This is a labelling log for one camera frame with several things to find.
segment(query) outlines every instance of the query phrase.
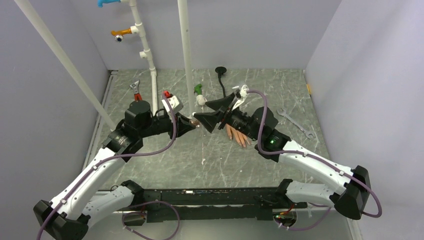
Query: orange pipe handle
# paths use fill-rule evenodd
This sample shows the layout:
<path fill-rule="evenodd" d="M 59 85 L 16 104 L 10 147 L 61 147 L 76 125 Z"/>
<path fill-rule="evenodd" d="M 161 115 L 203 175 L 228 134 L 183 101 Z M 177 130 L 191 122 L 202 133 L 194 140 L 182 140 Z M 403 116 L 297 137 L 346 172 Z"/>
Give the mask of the orange pipe handle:
<path fill-rule="evenodd" d="M 131 28 L 128 29 L 124 29 L 124 30 L 119 30 L 119 31 L 111 31 L 110 34 L 112 34 L 114 37 L 116 37 L 116 35 L 121 35 L 124 36 L 125 34 L 132 34 L 133 32 L 131 31 Z"/>

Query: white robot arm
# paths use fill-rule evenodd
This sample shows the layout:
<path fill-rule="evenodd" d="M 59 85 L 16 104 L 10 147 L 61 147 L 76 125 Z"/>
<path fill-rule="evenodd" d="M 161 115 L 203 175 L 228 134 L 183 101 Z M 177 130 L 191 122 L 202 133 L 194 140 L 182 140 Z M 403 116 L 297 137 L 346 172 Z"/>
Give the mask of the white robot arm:
<path fill-rule="evenodd" d="M 252 140 L 258 140 L 255 149 L 264 158 L 293 165 L 322 182 L 301 183 L 284 179 L 278 187 L 281 197 L 288 198 L 293 203 L 309 202 L 334 207 L 342 215 L 354 220 L 361 218 L 370 194 L 379 206 L 371 191 L 368 171 L 365 168 L 357 166 L 352 169 L 305 149 L 289 136 L 275 130 L 279 121 L 267 107 L 263 93 L 251 91 L 246 85 L 233 89 L 235 91 L 231 95 L 205 103 L 215 112 L 194 113 L 193 116 L 210 133 L 217 124 L 218 129 L 224 128 L 226 124 L 230 125 Z M 260 94 L 265 104 L 252 116 L 248 116 L 240 111 L 238 106 L 251 92 Z"/>
<path fill-rule="evenodd" d="M 144 189 L 131 180 L 96 200 L 90 200 L 111 175 L 143 147 L 143 138 L 162 133 L 168 133 L 171 138 L 170 144 L 162 150 L 137 154 L 149 156 L 165 151 L 175 138 L 196 128 L 187 117 L 178 113 L 183 104 L 176 96 L 165 92 L 164 99 L 163 115 L 153 115 L 146 101 L 133 101 L 125 111 L 125 118 L 108 135 L 103 148 L 81 174 L 51 201 L 40 200 L 35 205 L 33 210 L 41 225 L 38 239 L 42 230 L 58 240 L 82 239 L 90 227 L 107 215 L 142 202 Z"/>

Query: red object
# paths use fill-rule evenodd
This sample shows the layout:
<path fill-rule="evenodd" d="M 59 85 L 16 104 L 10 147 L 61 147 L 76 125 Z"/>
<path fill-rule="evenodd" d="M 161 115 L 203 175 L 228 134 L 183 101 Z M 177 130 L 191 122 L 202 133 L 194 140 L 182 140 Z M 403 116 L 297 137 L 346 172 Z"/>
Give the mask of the red object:
<path fill-rule="evenodd" d="M 136 93 L 136 94 L 134 94 L 134 99 L 136 100 L 136 101 L 142 101 L 143 99 L 142 99 L 142 96 L 140 95 L 140 93 Z"/>
<path fill-rule="evenodd" d="M 163 94 L 165 94 L 165 97 L 167 99 L 169 99 L 170 97 L 172 97 L 172 94 L 169 91 L 163 91 Z"/>

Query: gray wall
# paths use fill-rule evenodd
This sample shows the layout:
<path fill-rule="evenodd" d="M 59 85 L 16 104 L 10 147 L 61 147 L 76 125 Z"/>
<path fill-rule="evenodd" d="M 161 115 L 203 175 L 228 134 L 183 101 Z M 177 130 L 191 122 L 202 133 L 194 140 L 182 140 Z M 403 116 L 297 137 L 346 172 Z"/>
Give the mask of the gray wall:
<path fill-rule="evenodd" d="M 360 221 L 365 239 L 424 233 L 423 13 L 420 0 L 343 0 L 306 68 L 330 157 L 366 167 L 383 203 Z"/>
<path fill-rule="evenodd" d="M 108 69 L 142 69 L 141 41 L 124 3 L 71 0 Z M 189 0 L 193 68 L 305 68 L 341 0 Z M 157 68 L 183 68 L 177 0 L 138 0 Z"/>
<path fill-rule="evenodd" d="M 74 6 L 31 2 L 101 99 L 108 72 Z M 97 112 L 14 1 L 0 1 L 0 32 L 0 239 L 34 239 L 33 206 L 79 174 Z"/>

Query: white pipe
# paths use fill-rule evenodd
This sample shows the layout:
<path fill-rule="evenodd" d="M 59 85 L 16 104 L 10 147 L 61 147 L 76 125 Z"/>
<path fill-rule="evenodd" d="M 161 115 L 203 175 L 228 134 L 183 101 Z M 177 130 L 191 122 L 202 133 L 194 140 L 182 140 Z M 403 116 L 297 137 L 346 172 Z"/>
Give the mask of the white pipe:
<path fill-rule="evenodd" d="M 190 118 L 195 112 L 195 93 L 192 75 L 192 54 L 190 50 L 189 9 L 187 0 L 178 0 L 179 25 L 181 27 L 182 52 L 184 55 L 185 80 L 187 82 Z"/>
<path fill-rule="evenodd" d="M 152 109 L 153 114 L 158 110 L 158 85 L 156 82 L 156 71 L 152 71 L 151 75 L 151 98 L 152 98 Z"/>
<path fill-rule="evenodd" d="M 158 110 L 158 85 L 156 82 L 156 67 L 153 63 L 152 51 L 149 48 L 149 44 L 146 38 L 146 31 L 142 23 L 142 19 L 137 9 L 137 0 L 129 0 L 129 7 L 131 8 L 132 16 L 134 17 L 135 27 L 138 29 L 138 36 L 141 39 L 143 51 L 140 52 L 140 57 L 147 59 L 148 69 L 150 70 L 151 76 L 151 98 L 152 98 L 152 111 L 153 114 Z"/>
<path fill-rule="evenodd" d="M 65 67 L 67 72 L 73 78 L 78 87 L 82 90 L 85 96 L 90 100 L 93 104 L 94 108 L 100 114 L 100 116 L 105 120 L 107 125 L 109 125 L 110 129 L 115 129 L 116 124 L 112 121 L 111 117 L 108 115 L 106 110 L 102 107 L 99 100 L 97 100 L 94 93 L 91 91 L 90 87 L 87 85 L 86 81 L 84 81 L 83 77 L 78 72 L 77 68 L 74 66 L 72 61 L 69 59 L 68 55 L 65 53 L 61 45 L 58 43 L 56 38 L 50 32 L 49 28 L 40 18 L 34 7 L 28 0 L 14 0 L 23 14 L 28 18 L 29 22 L 34 26 L 37 30 L 38 34 L 42 37 L 45 43 L 50 47 L 53 51 L 54 55 L 59 59 L 60 63 Z"/>

